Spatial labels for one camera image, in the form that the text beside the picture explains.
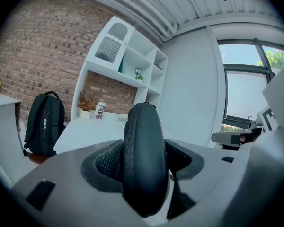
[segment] window frame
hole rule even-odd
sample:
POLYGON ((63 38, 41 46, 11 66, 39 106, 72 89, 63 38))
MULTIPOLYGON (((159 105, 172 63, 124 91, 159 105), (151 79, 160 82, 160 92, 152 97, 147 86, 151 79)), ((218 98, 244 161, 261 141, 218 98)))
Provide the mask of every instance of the window frame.
POLYGON ((224 65, 224 72, 225 72, 225 85, 226 85, 226 97, 225 97, 225 109, 224 109, 224 116, 223 116, 223 124, 239 127, 239 128, 248 128, 248 124, 251 119, 244 119, 236 116, 227 115, 227 106, 228 106, 228 80, 227 80, 227 72, 228 71, 239 71, 239 72, 249 72, 249 73, 256 73, 262 74, 266 76, 267 84, 271 81, 274 77, 274 73, 270 67, 268 58, 266 53, 263 49, 263 46, 268 46, 272 48, 276 48, 279 50, 284 51, 284 46, 275 44, 272 42, 267 41, 260 41, 257 38, 253 40, 247 39, 227 39, 227 40, 218 40, 218 45, 221 44, 249 44, 254 45, 256 50, 260 56, 261 62, 263 66, 254 66, 254 65, 246 65, 246 64, 223 64, 224 65))

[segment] potted plant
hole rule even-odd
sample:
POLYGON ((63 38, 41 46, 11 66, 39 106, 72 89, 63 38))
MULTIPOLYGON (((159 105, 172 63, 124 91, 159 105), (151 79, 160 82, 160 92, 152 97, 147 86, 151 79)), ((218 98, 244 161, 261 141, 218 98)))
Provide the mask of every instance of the potted plant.
POLYGON ((143 82, 144 77, 140 74, 137 79, 138 79, 138 81, 143 82))
POLYGON ((91 117, 91 110, 96 109, 97 102, 95 97, 91 94, 87 95, 85 93, 80 92, 79 95, 79 108, 80 110, 80 117, 82 119, 90 119, 91 117))

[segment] white desk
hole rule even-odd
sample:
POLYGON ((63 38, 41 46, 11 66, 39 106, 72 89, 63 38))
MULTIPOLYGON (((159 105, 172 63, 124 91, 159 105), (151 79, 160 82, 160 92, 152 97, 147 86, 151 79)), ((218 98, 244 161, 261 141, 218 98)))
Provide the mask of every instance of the white desk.
POLYGON ((0 94, 0 179, 6 187, 34 169, 22 152, 17 133, 15 103, 19 102, 0 94))
POLYGON ((124 139, 125 123, 117 123, 114 120, 114 115, 104 112, 101 120, 95 118, 72 120, 53 149, 57 154, 60 154, 101 142, 124 139))

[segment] ceiling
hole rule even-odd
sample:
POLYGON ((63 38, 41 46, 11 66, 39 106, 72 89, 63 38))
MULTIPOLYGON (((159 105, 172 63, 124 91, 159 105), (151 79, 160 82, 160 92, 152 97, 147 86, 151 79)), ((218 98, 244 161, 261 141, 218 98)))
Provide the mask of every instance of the ceiling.
POLYGON ((158 40, 204 26, 256 23, 284 29, 278 12, 262 0, 96 0, 140 23, 158 40))

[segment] brick wall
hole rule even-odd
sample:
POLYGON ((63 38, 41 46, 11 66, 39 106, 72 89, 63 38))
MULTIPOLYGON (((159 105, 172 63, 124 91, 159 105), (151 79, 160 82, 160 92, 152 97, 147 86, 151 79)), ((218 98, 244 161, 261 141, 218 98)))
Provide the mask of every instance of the brick wall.
MULTIPOLYGON (((18 4, 0 32, 0 80, 3 94, 21 100, 19 117, 25 124, 34 98, 49 90, 58 92, 70 120, 80 69, 113 15, 156 43, 129 18, 91 0, 22 0, 18 4)), ((94 73, 88 78, 89 90, 107 103, 108 111, 128 112, 135 88, 94 73)))

